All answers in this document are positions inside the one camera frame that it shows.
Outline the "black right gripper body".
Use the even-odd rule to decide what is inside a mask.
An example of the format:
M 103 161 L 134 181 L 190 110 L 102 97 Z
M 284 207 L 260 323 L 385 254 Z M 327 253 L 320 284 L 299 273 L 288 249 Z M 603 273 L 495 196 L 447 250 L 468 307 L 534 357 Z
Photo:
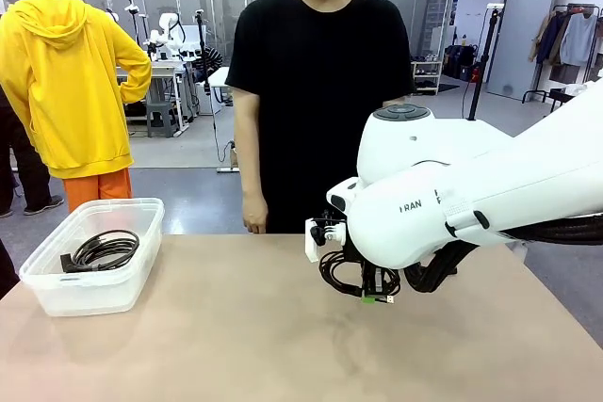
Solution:
M 342 247 L 342 253 L 343 261 L 359 265 L 363 275 L 375 274 L 376 266 L 368 261 L 353 244 L 345 244 Z

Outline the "person's right hand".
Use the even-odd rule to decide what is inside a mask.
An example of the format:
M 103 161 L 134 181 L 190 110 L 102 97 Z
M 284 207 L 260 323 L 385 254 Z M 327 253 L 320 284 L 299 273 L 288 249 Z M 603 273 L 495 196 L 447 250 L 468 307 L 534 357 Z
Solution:
M 243 223 L 248 232 L 264 234 L 269 212 L 266 203 L 263 200 L 245 200 L 242 209 Z

